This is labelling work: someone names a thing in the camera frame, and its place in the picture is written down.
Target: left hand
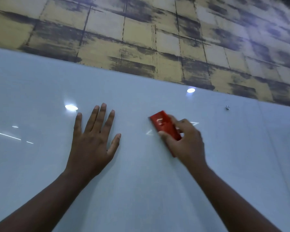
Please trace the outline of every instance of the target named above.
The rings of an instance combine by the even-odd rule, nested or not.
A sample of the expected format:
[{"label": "left hand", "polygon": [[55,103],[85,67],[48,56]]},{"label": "left hand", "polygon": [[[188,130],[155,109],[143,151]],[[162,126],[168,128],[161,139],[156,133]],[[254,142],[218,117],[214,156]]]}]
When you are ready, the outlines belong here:
[{"label": "left hand", "polygon": [[106,113],[106,104],[95,106],[82,133],[82,114],[78,113],[75,119],[73,140],[70,156],[64,174],[72,175],[78,180],[89,183],[94,176],[112,160],[118,146],[121,134],[117,134],[107,149],[108,135],[111,130],[115,111],[112,110],[103,125]]}]

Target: white board surface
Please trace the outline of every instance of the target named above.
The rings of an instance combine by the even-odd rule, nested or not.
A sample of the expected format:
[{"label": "white board surface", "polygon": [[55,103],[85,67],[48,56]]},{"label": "white board surface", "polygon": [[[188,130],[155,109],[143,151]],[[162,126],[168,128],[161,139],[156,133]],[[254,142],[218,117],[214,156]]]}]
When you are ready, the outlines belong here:
[{"label": "white board surface", "polygon": [[110,136],[122,133],[120,147],[54,231],[226,231],[148,120],[161,110],[198,123],[210,167],[290,231],[290,191],[259,102],[188,88],[0,49],[0,220],[63,171],[76,115],[65,105],[79,108],[84,127],[105,102],[116,111]]}]

